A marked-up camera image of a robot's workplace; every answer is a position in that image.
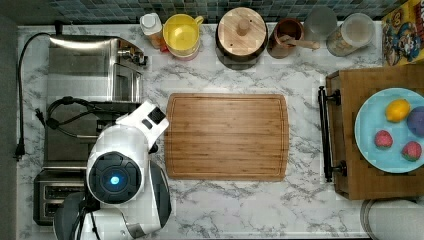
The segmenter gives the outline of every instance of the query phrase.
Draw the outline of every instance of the kitchen counter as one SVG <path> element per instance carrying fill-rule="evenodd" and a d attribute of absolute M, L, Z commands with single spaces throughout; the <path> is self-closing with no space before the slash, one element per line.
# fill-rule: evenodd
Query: kitchen counter
<path fill-rule="evenodd" d="M 192 61 L 179 61 L 153 49 L 138 25 L 66 26 L 64 34 L 120 36 L 149 56 L 143 72 L 144 98 L 165 111 L 172 93 L 272 93 L 285 96 L 290 147 L 281 182 L 194 181 L 168 179 L 172 213 L 166 226 L 147 238 L 337 238 L 367 237 L 359 219 L 362 201 L 334 192 L 323 173 L 317 91 L 327 74 L 339 69 L 381 66 L 380 23 L 374 42 L 344 57 L 325 45 L 314 52 L 296 48 L 284 59 L 264 51 L 253 68 L 234 71 L 215 54 L 216 25 L 201 27 L 201 48 Z M 275 24 L 268 25 L 272 31 Z M 20 27 L 19 53 L 35 33 L 54 28 Z M 34 40 L 24 59 L 24 121 L 27 155 L 18 163 L 18 237 L 54 239 L 51 227 L 32 220 L 33 179 L 43 163 L 44 130 L 34 111 L 46 108 L 48 39 Z M 165 167 L 163 136 L 152 160 Z"/>

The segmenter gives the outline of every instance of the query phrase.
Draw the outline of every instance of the wooden lid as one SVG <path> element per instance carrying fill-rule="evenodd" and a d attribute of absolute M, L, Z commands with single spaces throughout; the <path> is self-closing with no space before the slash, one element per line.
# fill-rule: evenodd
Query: wooden lid
<path fill-rule="evenodd" d="M 266 38 L 262 17 L 249 8 L 235 8 L 227 12 L 218 25 L 218 39 L 226 51 L 237 56 L 256 52 Z"/>

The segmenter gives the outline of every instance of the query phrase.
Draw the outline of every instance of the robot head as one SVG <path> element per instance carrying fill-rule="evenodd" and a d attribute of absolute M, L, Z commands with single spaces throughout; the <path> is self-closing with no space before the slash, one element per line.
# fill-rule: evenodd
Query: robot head
<path fill-rule="evenodd" d="M 168 125 L 165 114 L 145 102 L 105 129 L 87 164 L 87 184 L 93 196 L 106 204 L 121 204 L 143 192 L 148 153 Z"/>
<path fill-rule="evenodd" d="M 92 194 L 107 204 L 129 201 L 140 190 L 144 177 L 137 163 L 119 152 L 101 155 L 88 174 Z"/>

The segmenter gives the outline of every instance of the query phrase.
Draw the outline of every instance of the lemon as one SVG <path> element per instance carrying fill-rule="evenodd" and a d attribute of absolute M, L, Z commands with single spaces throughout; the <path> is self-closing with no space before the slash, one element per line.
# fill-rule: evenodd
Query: lemon
<path fill-rule="evenodd" d="M 387 121 L 400 122 L 408 116 L 410 110 L 411 105 L 406 99 L 396 99 L 386 107 Z"/>

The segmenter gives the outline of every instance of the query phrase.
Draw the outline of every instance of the cereal box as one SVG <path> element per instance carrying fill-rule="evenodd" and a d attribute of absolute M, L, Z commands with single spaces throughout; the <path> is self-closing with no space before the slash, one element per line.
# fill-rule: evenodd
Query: cereal box
<path fill-rule="evenodd" d="M 385 66 L 424 63 L 424 0 L 409 0 L 382 20 Z"/>

